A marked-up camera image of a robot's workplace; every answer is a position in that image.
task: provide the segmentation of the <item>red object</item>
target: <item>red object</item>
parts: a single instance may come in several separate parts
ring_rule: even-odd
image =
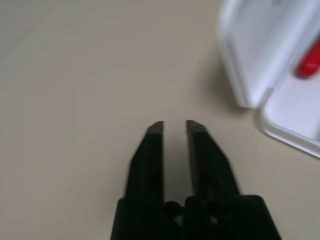
[[[320,68],[320,39],[312,46],[296,69],[298,77],[308,79]]]

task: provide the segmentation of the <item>tabletop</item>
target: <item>tabletop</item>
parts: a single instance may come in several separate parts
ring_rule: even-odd
[[[237,105],[217,44],[222,1],[31,2],[12,16],[25,31],[0,24],[0,239],[108,239],[131,157],[157,121],[165,200],[183,204],[186,120],[207,127],[282,239],[319,238],[319,159]]]

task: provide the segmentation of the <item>container lid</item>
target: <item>container lid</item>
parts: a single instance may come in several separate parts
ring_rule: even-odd
[[[256,108],[274,87],[319,6],[319,0],[225,2],[219,37],[239,105]]]

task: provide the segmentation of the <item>white box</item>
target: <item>white box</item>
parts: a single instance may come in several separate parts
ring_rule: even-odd
[[[320,73],[295,75],[319,36],[319,0],[227,0],[219,20],[238,104],[259,110],[268,135],[320,158]]]

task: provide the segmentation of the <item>red item in container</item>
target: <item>red item in container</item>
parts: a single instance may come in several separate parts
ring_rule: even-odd
[[[298,77],[308,79],[320,68],[320,39],[312,46],[296,69]]]

